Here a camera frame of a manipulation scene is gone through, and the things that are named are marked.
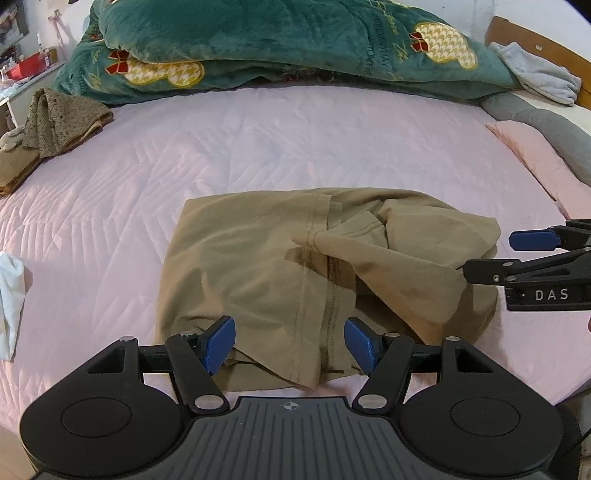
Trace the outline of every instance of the red container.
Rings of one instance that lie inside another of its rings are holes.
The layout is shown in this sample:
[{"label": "red container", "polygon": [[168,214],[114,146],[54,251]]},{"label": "red container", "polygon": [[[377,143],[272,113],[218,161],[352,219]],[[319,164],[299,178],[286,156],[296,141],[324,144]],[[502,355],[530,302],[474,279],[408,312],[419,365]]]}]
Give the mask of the red container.
[{"label": "red container", "polygon": [[17,82],[31,75],[39,75],[45,69],[45,59],[35,53],[8,70],[8,78]]}]

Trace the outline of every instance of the folded green blanket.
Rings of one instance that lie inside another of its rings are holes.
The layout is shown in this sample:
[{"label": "folded green blanket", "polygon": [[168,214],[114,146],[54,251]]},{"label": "folded green blanket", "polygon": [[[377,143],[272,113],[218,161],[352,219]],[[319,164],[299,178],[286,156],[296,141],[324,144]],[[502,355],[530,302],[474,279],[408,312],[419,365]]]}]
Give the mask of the folded green blanket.
[{"label": "folded green blanket", "polygon": [[379,0],[95,0],[55,88],[103,103],[314,80],[469,100],[517,88],[437,16]]}]

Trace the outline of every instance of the white wall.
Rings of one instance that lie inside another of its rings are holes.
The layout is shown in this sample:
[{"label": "white wall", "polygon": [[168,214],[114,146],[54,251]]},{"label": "white wall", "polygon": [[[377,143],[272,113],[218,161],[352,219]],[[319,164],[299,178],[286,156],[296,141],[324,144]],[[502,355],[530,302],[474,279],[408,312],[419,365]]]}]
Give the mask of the white wall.
[{"label": "white wall", "polygon": [[[82,25],[92,0],[51,0],[62,12],[61,36],[66,54],[72,52],[83,34]],[[24,0],[31,33],[21,41],[21,50],[28,56],[37,50],[37,31],[44,46],[54,46],[57,39],[47,21],[50,11],[47,0]],[[591,60],[591,25],[566,0],[402,0],[438,15],[462,33],[483,41],[493,17],[499,15],[550,38]]]},{"label": "white wall", "polygon": [[591,61],[591,25],[566,0],[495,0],[495,15]]}]

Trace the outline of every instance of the wooden headboard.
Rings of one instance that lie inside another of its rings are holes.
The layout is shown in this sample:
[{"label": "wooden headboard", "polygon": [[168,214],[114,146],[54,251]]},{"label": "wooden headboard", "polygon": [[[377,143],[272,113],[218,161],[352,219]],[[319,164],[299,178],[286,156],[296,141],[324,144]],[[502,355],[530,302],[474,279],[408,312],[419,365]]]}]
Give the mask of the wooden headboard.
[{"label": "wooden headboard", "polygon": [[591,110],[591,61],[585,60],[549,38],[515,25],[502,17],[493,17],[488,27],[485,43],[488,45],[492,41],[500,45],[508,45],[515,41],[525,51],[564,67],[573,75],[580,77],[583,86],[576,103]]}]

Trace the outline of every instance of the brown fabric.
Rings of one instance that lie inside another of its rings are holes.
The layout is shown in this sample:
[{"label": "brown fabric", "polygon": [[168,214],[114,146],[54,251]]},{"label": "brown fabric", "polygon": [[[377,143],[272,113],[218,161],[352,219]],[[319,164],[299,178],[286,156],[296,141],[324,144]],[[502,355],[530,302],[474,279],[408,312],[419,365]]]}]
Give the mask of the brown fabric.
[{"label": "brown fabric", "polygon": [[428,344],[474,341],[497,290],[468,285],[461,268],[493,255],[499,235],[495,219],[404,190],[188,200],[164,260],[156,340],[233,316],[235,349],[216,376],[225,390],[313,387],[353,373],[343,340],[351,315]]},{"label": "brown fabric", "polygon": [[113,120],[102,103],[78,95],[64,95],[42,87],[35,92],[23,146],[39,150],[41,158],[72,150]]},{"label": "brown fabric", "polygon": [[39,150],[17,146],[10,151],[0,150],[0,196],[10,195],[39,166]]}]

